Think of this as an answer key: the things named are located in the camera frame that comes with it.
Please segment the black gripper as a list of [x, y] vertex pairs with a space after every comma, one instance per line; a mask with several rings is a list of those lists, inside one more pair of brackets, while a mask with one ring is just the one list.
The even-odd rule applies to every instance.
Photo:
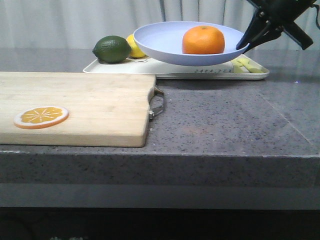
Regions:
[[314, 42], [295, 23], [295, 20], [309, 8], [315, 7], [315, 0], [249, 0], [257, 8], [236, 49], [247, 47], [245, 52], [266, 42], [279, 38], [284, 31], [303, 50]]

